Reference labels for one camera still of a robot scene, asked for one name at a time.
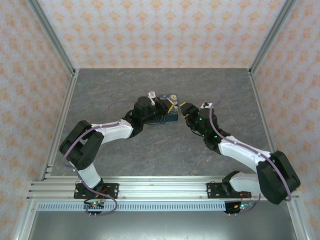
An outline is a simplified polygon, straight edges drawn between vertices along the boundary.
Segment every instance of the gray floor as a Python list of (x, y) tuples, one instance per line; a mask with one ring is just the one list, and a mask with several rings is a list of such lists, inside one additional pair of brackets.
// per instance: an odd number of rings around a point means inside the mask
[[(215, 114), (222, 129), (256, 148), (270, 150), (246, 69), (135, 68), (81, 69), (68, 110), (61, 141), (81, 120), (91, 124), (114, 122), (107, 108), (120, 100), (136, 101), (149, 91), (176, 94), (180, 103), (221, 103)], [(113, 113), (123, 117), (133, 108), (123, 103)], [(57, 153), (52, 175), (73, 176)], [(191, 133), (183, 117), (164, 125), (146, 125), (130, 139), (102, 145), (94, 162), (102, 176), (226, 175), (251, 170), (229, 157), (208, 150), (201, 137)]]
[(296, 240), (285, 202), (261, 202), (244, 215), (222, 211), (37, 212), (29, 240)]

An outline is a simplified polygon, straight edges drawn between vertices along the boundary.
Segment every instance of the white object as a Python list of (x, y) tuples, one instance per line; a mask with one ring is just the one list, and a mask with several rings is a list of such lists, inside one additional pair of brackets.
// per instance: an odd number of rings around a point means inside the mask
[(202, 105), (201, 105), (201, 109), (209, 109), (209, 108), (211, 108), (211, 105), (212, 105), (212, 102), (204, 102), (204, 103), (202, 103)]
[[(116, 123), (117, 122), (115, 121), (105, 124), (92, 124), (92, 127), (114, 125)], [(101, 145), (117, 139), (127, 139), (130, 137), (133, 130), (134, 128), (131, 126), (131, 124), (123, 119), (120, 120), (120, 124), (117, 126), (105, 128), (101, 127), (96, 129), (97, 132), (102, 133), (104, 136)]]
[(150, 91), (148, 93), (148, 98), (150, 98), (152, 106), (156, 105), (156, 103), (155, 103), (156, 93), (154, 91)]
[[(257, 172), (257, 165), (259, 162), (264, 162), (265, 159), (261, 156), (261, 154), (265, 155), (267, 158), (270, 158), (269, 151), (263, 151), (257, 148), (254, 148), (248, 144), (245, 144), (239, 140), (237, 140), (234, 136), (227, 136), (226, 139), (231, 140), (233, 143), (230, 143), (224, 139), (218, 144), (220, 153), (224, 156), (228, 156), (233, 158), (240, 163), (248, 166), (253, 171)], [(252, 149), (255, 149), (259, 152), (259, 154), (255, 154), (252, 151), (244, 148), (243, 146), (238, 145), (237, 143), (244, 144)]]
[(261, 194), (257, 174), (239, 172), (230, 179), (229, 183), (236, 192)]
[(82, 180), (88, 185), (89, 188), (93, 189), (101, 180), (100, 175), (93, 163), (91, 163), (87, 168), (78, 171)]

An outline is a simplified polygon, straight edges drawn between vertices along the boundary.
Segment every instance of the wall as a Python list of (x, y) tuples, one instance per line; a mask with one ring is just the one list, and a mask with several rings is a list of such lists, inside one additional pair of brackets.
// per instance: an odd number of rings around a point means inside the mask
[(38, 180), (69, 82), (26, 0), (0, 2), (0, 239), (12, 239)]
[(301, 180), (315, 239), (320, 236), (320, 4), (298, 0), (255, 76), (276, 147)]
[(285, 0), (39, 0), (75, 68), (248, 68)]

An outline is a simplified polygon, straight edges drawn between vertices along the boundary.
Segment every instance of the gray stone surface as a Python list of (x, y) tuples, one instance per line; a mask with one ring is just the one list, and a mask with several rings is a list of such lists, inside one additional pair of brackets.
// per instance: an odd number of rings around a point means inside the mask
[[(219, 126), (247, 144), (270, 150), (246, 69), (134, 68), (81, 69), (65, 121), (61, 141), (81, 120), (91, 124), (114, 122), (108, 105), (120, 100), (136, 101), (149, 91), (176, 94), (179, 103), (216, 102)], [(133, 104), (120, 103), (112, 113), (123, 117)], [(72, 176), (58, 152), (52, 175)], [(236, 160), (206, 148), (191, 133), (184, 118), (177, 122), (145, 125), (136, 137), (102, 145), (94, 165), (102, 176), (226, 175), (234, 170), (252, 171)]]

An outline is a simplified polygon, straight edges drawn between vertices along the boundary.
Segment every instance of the black mounting bracket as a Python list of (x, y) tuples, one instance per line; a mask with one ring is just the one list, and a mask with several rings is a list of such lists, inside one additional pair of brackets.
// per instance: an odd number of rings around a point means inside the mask
[[(102, 192), (106, 195), (109, 195), (110, 197), (113, 197), (114, 199), (117, 199), (118, 193), (119, 193), (119, 183), (104, 183), (102, 186)], [(96, 197), (96, 194), (89, 191), (82, 183), (77, 183), (75, 185), (73, 198), (74, 199), (102, 199), (102, 198), (106, 199), (106, 197), (103, 197), (101, 195), (98, 195)]]
[(241, 192), (238, 191), (231, 191), (226, 192), (224, 189), (224, 183), (222, 182), (209, 182), (206, 184), (206, 193), (208, 196), (208, 199), (240, 199), (241, 197), (243, 199), (249, 198), (245, 194), (249, 195), (251, 197), (251, 192), (243, 191), (244, 193), (241, 196)]

